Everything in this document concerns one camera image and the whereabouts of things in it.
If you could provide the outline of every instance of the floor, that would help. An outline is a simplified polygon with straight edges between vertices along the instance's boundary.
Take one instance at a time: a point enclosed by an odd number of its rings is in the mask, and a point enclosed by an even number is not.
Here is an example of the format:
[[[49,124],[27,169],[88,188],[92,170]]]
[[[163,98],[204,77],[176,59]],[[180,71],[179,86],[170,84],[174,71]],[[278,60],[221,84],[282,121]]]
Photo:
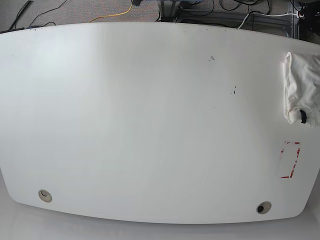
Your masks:
[[[0,31],[7,30],[14,21],[18,11],[27,0],[0,0]],[[269,0],[271,14],[283,14],[288,12],[288,0]],[[17,28],[28,27],[33,19],[45,11],[58,7],[64,0],[34,0],[17,23]],[[213,5],[216,11],[224,11],[220,2],[226,9],[234,8],[237,3],[233,0],[203,0],[202,3],[192,6],[193,9],[211,11]],[[57,25],[87,23],[97,16],[122,13],[130,7],[129,0],[67,0],[59,9],[39,16],[32,25],[42,26],[49,22]],[[241,5],[234,12],[247,13],[248,11],[268,12],[267,0],[255,6]],[[139,7],[133,7],[130,12],[116,17],[98,19],[97,22],[130,21],[130,22],[154,22],[158,18],[158,5],[154,0],[144,0]],[[255,27],[255,31],[285,36],[281,29]],[[320,44],[320,37],[314,36],[309,42]]]

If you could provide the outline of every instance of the metal stand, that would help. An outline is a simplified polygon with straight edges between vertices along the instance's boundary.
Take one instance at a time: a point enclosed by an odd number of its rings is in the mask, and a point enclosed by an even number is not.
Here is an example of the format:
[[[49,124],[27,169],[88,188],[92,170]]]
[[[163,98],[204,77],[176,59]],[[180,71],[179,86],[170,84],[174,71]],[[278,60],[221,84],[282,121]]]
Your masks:
[[[201,16],[208,14],[208,11],[195,10],[195,9],[184,9],[181,11],[177,17],[178,6],[180,1],[160,1],[158,0],[158,7],[161,15],[162,22],[183,22],[185,20],[195,20],[201,21],[210,24],[240,24],[247,13],[238,13],[238,12],[228,12],[228,11],[214,11],[206,16]],[[296,13],[296,10],[292,4],[288,1],[288,13]],[[283,17],[270,17],[263,15],[254,15],[254,23],[262,26],[270,26],[281,28],[286,33],[286,36],[293,39],[299,39],[299,19],[292,16],[283,16]],[[252,23],[252,17],[249,17],[247,23]]]

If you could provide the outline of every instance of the table surface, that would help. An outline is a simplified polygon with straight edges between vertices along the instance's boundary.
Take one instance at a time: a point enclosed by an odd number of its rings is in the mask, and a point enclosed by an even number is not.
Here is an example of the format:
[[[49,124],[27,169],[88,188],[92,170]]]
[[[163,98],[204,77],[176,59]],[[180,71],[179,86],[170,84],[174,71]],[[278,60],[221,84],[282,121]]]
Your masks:
[[[86,217],[13,201],[0,173],[1,240],[314,240],[319,223],[307,204],[297,217],[236,224],[159,224]]]
[[[16,202],[178,224],[304,209],[320,129],[284,118],[282,62],[318,45],[142,22],[27,29],[0,35],[0,45],[0,167]],[[297,147],[293,176],[281,178]],[[265,201],[271,210],[258,214]]]

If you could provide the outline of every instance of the black cable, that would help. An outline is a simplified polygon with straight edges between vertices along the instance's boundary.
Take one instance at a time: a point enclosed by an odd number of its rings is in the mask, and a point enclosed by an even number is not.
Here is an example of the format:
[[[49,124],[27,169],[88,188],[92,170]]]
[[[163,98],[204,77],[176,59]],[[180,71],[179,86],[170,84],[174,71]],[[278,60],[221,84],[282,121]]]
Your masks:
[[[247,6],[253,6],[253,5],[258,4],[261,0],[233,0],[233,1],[247,5]]]
[[[158,11],[159,12],[159,17],[155,20],[155,22],[158,22],[159,21],[159,19],[160,19],[160,11]]]
[[[299,12],[299,10],[295,7],[295,4],[292,2],[292,0],[289,0],[289,1],[290,1],[290,3],[292,4],[292,6],[294,7],[294,9]]]
[[[24,27],[19,27],[19,28],[16,28],[16,29],[0,31],[0,34],[10,33],[10,32],[14,32],[14,31],[20,31],[20,30],[23,30],[23,29],[25,29],[25,28]]]
[[[214,9],[215,9],[215,0],[212,0],[212,2],[213,2],[212,10],[211,10],[209,13],[205,14],[205,15],[196,15],[196,14],[193,14],[193,13],[187,12],[187,11],[185,11],[184,9],[182,9],[182,11],[183,11],[183,12],[185,12],[186,14],[189,14],[189,15],[192,15],[192,16],[196,16],[196,17],[204,17],[204,16],[208,16],[208,15],[210,15],[210,14],[214,11]]]
[[[60,6],[58,6],[58,7],[56,7],[56,8],[53,8],[53,9],[51,9],[51,10],[49,10],[49,11],[45,11],[45,12],[43,12],[43,13],[40,13],[38,16],[36,16],[36,17],[33,19],[33,21],[30,23],[29,27],[34,23],[34,21],[35,21],[39,16],[41,16],[41,15],[43,15],[43,14],[46,14],[46,13],[49,13],[49,12],[51,12],[51,11],[53,11],[53,10],[56,10],[56,9],[60,8],[63,4],[66,3],[66,1],[68,1],[68,0],[65,0]]]
[[[24,14],[24,12],[27,10],[27,8],[30,6],[30,4],[33,2],[33,0],[28,0],[23,6],[22,8],[19,10],[18,14],[16,15],[15,20],[13,21],[13,23],[11,24],[11,26],[9,27],[9,30],[11,30],[14,25],[17,26],[17,21],[20,19],[21,15]]]
[[[231,8],[231,9],[227,9],[224,7],[224,5],[222,4],[222,0],[219,0],[219,4],[220,4],[220,7],[223,9],[223,10],[226,10],[226,11],[233,11],[233,10],[236,10],[237,8],[239,8],[241,6],[241,2],[238,2],[238,5],[235,6],[234,8]]]
[[[239,27],[240,25],[237,25],[237,26],[228,26],[228,25],[224,25],[224,24],[221,24],[221,23],[212,23],[212,22],[202,22],[202,21],[198,21],[198,20],[194,20],[194,19],[184,19],[182,20],[180,23],[186,23],[186,24],[192,24],[192,22],[186,22],[186,21],[192,21],[196,24],[203,24],[203,25],[214,25],[214,26],[222,26],[222,27],[225,27],[225,28],[237,28]]]
[[[19,10],[18,13],[16,14],[16,17],[15,17],[15,18],[18,18],[21,10],[24,9],[27,4],[28,4],[28,1],[20,8],[20,10]],[[13,28],[13,29],[16,29],[16,28],[17,28],[17,21],[15,21],[15,23],[14,23],[14,28]]]
[[[54,21],[50,21],[50,22],[47,22],[45,25],[40,26],[40,28],[47,26],[48,24],[54,24],[55,26],[57,26],[57,24]]]
[[[251,11],[244,22],[248,21],[248,19],[250,18],[250,15],[251,14],[253,15],[254,13],[268,15],[271,12],[271,6],[270,6],[269,0],[266,0],[266,1],[268,3],[268,8],[269,8],[267,13],[263,13],[263,12],[260,12],[260,11]],[[255,22],[255,17],[253,17],[252,26],[251,26],[252,29],[254,28],[254,22]]]
[[[202,1],[196,1],[195,3],[189,3],[188,1],[184,1],[185,4],[188,4],[190,6],[193,6],[193,5],[198,5],[200,3],[202,3]]]

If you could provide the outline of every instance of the white table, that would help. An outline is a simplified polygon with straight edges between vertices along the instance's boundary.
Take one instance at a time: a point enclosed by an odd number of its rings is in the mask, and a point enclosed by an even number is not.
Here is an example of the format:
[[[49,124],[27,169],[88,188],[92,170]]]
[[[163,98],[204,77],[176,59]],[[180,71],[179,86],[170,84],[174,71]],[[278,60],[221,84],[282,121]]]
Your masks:
[[[10,32],[0,46],[0,168],[18,203],[179,224],[304,209],[320,168],[320,130],[283,117],[282,62],[288,51],[319,54],[318,45],[114,22]],[[281,178],[297,147],[293,176]],[[258,214],[265,201],[272,208]]]

